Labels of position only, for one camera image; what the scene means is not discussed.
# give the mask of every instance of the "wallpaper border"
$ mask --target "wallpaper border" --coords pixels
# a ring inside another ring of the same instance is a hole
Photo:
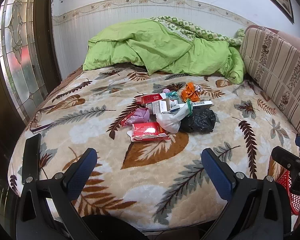
[[[212,4],[198,2],[195,0],[104,0],[96,3],[91,3],[80,8],[76,8],[60,16],[53,16],[53,25],[60,25],[65,22],[75,20],[76,18],[82,17],[84,15],[96,12],[140,5],[186,8],[217,15],[239,24],[243,24],[247,27],[249,25],[255,24],[233,12],[214,6]]]

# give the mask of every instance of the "screw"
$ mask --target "screw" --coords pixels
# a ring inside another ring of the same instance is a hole
[[[30,183],[32,180],[33,180],[32,177],[28,177],[28,178],[26,179],[26,183]]]
[[[243,179],[244,178],[244,174],[242,172],[237,172],[235,175],[238,179]]]
[[[62,173],[62,172],[58,172],[58,173],[56,173],[56,174],[54,175],[54,178],[55,178],[55,179],[61,179],[62,176],[63,176],[63,173]]]
[[[269,182],[272,182],[273,181],[273,178],[272,178],[272,176],[266,176],[266,179],[267,179],[267,181],[269,181]]]

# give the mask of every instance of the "pink crumpled item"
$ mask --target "pink crumpled item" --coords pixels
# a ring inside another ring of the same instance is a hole
[[[122,126],[132,125],[133,123],[149,122],[150,112],[148,108],[138,108],[134,113],[124,122]]]

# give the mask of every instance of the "orange plastic bag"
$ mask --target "orange plastic bag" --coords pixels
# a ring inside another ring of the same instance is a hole
[[[192,102],[200,101],[200,90],[196,90],[196,87],[192,82],[186,84],[185,89],[181,92],[181,98],[184,102],[189,98]]]

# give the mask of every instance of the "green comforter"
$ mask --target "green comforter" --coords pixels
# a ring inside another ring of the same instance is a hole
[[[190,22],[171,17],[138,19],[111,25],[89,40],[83,70],[131,62],[157,70],[201,76],[219,72],[231,82],[243,81],[243,61],[234,46],[238,38],[212,33]]]

